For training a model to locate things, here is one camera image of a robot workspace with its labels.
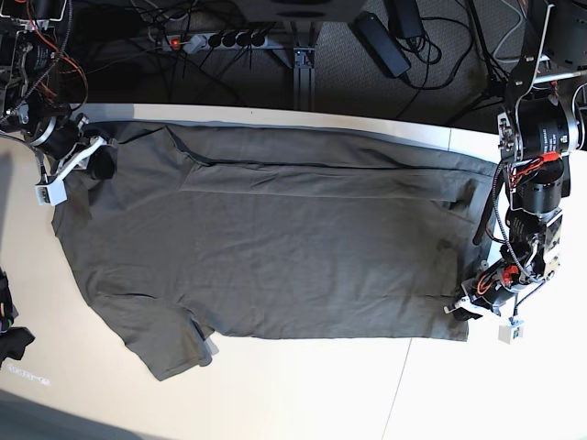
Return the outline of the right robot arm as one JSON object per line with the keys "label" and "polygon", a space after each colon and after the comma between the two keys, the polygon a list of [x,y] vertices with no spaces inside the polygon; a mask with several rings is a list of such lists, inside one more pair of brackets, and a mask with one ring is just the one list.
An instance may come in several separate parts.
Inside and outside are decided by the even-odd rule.
{"label": "right robot arm", "polygon": [[21,135],[51,173],[70,162],[76,171],[107,180],[116,165],[109,142],[86,127],[79,111],[87,98],[72,104],[61,89],[77,75],[89,90],[85,72],[67,54],[72,29],[72,1],[1,3],[1,135]]}

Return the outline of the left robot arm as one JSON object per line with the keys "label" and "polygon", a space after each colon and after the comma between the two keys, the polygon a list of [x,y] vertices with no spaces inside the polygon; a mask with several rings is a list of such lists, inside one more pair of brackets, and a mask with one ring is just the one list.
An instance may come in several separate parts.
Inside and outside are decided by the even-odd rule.
{"label": "left robot arm", "polygon": [[577,103],[586,85],[586,4],[528,1],[518,62],[497,117],[501,159],[473,244],[499,226],[501,257],[465,280],[446,314],[459,321],[497,316],[520,292],[536,292],[559,269],[562,198],[570,194],[569,155],[586,143]]}

